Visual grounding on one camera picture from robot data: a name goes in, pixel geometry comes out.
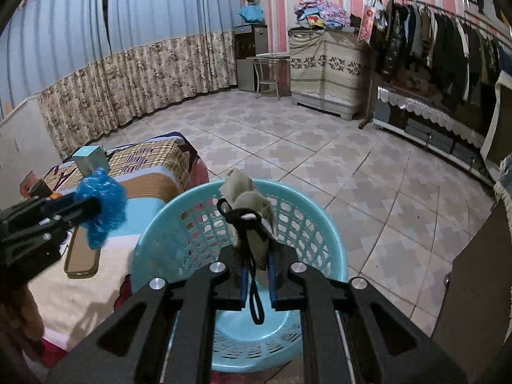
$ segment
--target blue bubble wrap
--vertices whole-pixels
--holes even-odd
[[[108,233],[126,222],[126,190],[105,169],[99,168],[88,178],[83,178],[75,192],[75,201],[96,197],[101,202],[101,213],[83,224],[87,229],[89,247],[101,248]]]

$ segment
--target plastic basket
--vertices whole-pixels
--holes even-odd
[[[132,261],[132,291],[154,277],[168,282],[188,278],[218,259],[232,244],[230,229],[217,210],[223,181],[195,187],[173,199],[139,238]],[[276,212],[279,242],[294,246],[300,261],[325,276],[347,281],[341,239],[326,213],[301,193],[268,180],[254,180]],[[275,312],[268,290],[258,284],[265,310],[263,325],[252,321],[249,304],[241,312],[218,312],[213,338],[212,369],[260,371],[283,365],[301,354],[300,313]]]

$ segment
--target tiled floor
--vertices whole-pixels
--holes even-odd
[[[132,122],[104,148],[180,131],[211,180],[237,167],[280,180],[326,208],[344,241],[349,276],[361,274],[430,335],[444,276],[490,213],[479,183],[409,142],[368,125],[229,91]]]

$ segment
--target mobile phone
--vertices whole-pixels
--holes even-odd
[[[64,272],[69,278],[91,278],[98,272],[100,250],[91,250],[87,230],[75,228],[68,246]]]

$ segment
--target black strap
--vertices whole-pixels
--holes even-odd
[[[226,198],[223,197],[217,202],[217,210],[226,218],[227,223],[232,224],[232,226],[236,228],[240,240],[240,255],[242,260],[249,264],[249,271],[252,277],[249,288],[249,309],[251,311],[251,317],[255,324],[263,324],[265,321],[265,312],[256,286],[256,262],[254,261],[254,256],[252,255],[249,241],[247,240],[247,230],[255,230],[263,241],[266,240],[268,236],[261,227],[261,216],[259,213],[249,208],[231,209],[231,206],[229,206],[229,211],[226,212],[222,208],[224,203],[229,206]],[[256,219],[243,219],[242,216],[247,214],[254,214]],[[258,314],[256,313],[254,302],[256,302]]]

